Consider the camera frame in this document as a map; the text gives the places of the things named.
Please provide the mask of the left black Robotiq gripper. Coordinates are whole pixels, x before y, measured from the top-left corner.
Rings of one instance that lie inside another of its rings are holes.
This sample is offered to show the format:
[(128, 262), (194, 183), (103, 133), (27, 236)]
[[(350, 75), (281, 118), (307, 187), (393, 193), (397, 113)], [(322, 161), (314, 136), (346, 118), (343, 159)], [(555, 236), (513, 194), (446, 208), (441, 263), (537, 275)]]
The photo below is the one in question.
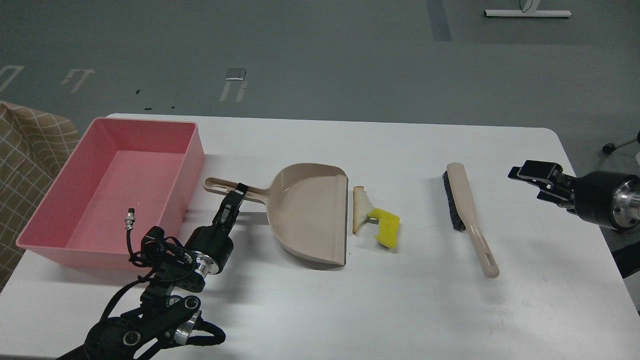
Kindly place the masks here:
[(237, 183), (233, 191), (235, 193), (228, 193), (222, 199), (212, 225), (195, 228), (185, 244), (185, 248), (194, 255), (197, 263), (195, 271), (201, 276), (222, 272), (233, 252), (230, 232), (249, 193), (249, 186)]

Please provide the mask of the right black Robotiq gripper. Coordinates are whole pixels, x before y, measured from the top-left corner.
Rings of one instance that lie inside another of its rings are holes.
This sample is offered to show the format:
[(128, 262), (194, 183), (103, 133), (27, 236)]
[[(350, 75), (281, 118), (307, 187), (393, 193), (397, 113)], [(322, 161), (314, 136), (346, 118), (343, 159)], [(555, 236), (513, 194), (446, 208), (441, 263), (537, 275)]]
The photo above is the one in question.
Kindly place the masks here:
[(522, 166), (512, 167), (508, 178), (539, 187), (537, 199), (564, 208), (587, 223), (615, 231), (627, 231), (639, 225), (637, 175), (592, 171), (573, 177), (564, 174), (557, 162), (526, 160)]

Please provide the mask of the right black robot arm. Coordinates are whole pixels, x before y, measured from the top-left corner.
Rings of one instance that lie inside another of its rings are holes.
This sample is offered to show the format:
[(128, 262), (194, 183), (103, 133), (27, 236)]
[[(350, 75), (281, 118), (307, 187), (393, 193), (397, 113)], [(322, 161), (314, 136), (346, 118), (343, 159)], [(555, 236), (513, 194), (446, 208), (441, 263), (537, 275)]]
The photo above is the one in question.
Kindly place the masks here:
[(639, 226), (637, 175), (598, 170), (574, 177), (563, 173), (557, 162), (527, 160), (512, 167), (507, 177), (537, 187), (537, 199), (553, 203), (586, 223), (619, 232)]

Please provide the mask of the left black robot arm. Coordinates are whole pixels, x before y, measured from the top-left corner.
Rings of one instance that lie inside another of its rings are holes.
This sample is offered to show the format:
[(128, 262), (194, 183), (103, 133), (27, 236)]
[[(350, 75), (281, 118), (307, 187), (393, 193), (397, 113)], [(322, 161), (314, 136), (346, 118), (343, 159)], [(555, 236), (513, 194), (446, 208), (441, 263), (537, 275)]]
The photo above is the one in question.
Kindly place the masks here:
[(83, 344), (63, 360), (150, 360), (162, 350), (219, 346), (226, 333), (202, 317), (198, 297), (208, 275), (223, 271), (234, 249), (231, 230), (249, 187), (237, 184), (222, 200), (212, 223), (197, 227), (186, 243), (153, 226), (134, 251), (135, 210), (126, 215), (129, 261), (150, 271), (124, 285), (105, 306)]

